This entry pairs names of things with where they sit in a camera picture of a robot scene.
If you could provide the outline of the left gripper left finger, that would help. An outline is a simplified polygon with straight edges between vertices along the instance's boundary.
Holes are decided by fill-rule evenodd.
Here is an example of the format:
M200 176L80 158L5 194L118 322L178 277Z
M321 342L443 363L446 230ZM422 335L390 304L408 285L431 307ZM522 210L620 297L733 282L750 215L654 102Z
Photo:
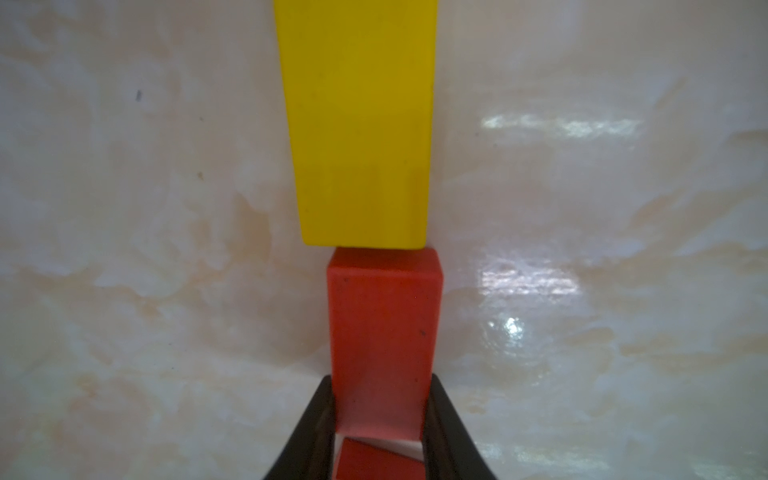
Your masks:
M331 376L322 378L264 480L328 480L335 451L336 413Z

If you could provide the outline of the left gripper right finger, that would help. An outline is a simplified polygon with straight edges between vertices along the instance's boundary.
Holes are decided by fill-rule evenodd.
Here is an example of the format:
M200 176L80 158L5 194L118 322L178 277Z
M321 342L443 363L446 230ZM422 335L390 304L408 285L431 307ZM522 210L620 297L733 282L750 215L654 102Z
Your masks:
M431 377L422 429L428 480L496 480L436 374Z

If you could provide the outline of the red block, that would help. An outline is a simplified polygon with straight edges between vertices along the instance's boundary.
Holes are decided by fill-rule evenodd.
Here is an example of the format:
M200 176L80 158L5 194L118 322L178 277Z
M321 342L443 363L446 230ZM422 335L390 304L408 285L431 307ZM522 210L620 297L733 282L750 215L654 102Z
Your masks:
M333 479L337 480L425 480L424 463L345 438L341 444Z
M419 440L443 290L436 250L338 248L326 274L337 432Z

